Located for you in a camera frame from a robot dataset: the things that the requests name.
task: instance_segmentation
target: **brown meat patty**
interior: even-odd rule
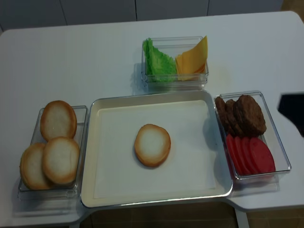
[[[224,129],[226,132],[228,132],[229,134],[231,134],[232,136],[235,135],[234,130],[231,128],[229,121],[227,119],[227,114],[226,114],[226,110],[225,110],[225,102],[221,97],[217,97],[215,99],[215,105],[217,107],[218,110],[218,116],[219,116],[219,120],[222,123]]]
[[[240,128],[240,126],[238,125],[237,120],[234,117],[234,112],[233,112],[234,103],[235,103],[235,101],[232,99],[226,101],[226,115],[227,115],[228,122],[229,122],[230,126],[232,127],[233,131],[235,132],[235,134],[242,138],[245,135],[244,135],[244,132],[242,131],[242,129]]]
[[[237,101],[237,117],[241,119],[241,128],[248,136],[257,137],[266,131],[265,119],[261,107],[249,95],[242,95]]]

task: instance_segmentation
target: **black object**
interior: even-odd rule
[[[278,111],[289,119],[304,137],[304,94],[282,95]]]

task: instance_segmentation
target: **bread slice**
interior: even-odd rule
[[[168,132],[156,125],[147,124],[139,130],[135,143],[138,160],[149,167],[161,165],[168,157],[171,140]]]
[[[78,159],[79,146],[73,139],[54,138],[44,148],[42,169],[55,184],[69,184],[76,178]]]
[[[68,103],[52,101],[47,104],[40,120],[40,131],[46,141],[59,136],[74,138],[76,129],[76,115]]]
[[[32,190],[50,189],[52,183],[42,171],[42,155],[45,144],[36,143],[29,146],[20,161],[20,175],[23,183]]]

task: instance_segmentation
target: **white tray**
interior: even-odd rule
[[[165,128],[171,151],[158,168],[136,158],[145,124]],[[206,91],[99,99],[92,104],[81,190],[87,207],[227,196],[232,179]]]

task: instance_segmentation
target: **lettuce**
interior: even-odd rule
[[[148,38],[142,44],[144,55],[146,57],[147,75],[153,75],[149,77],[149,81],[152,82],[172,82],[175,81],[175,77],[168,77],[167,75],[176,74],[175,60],[162,53],[153,46],[152,40]]]

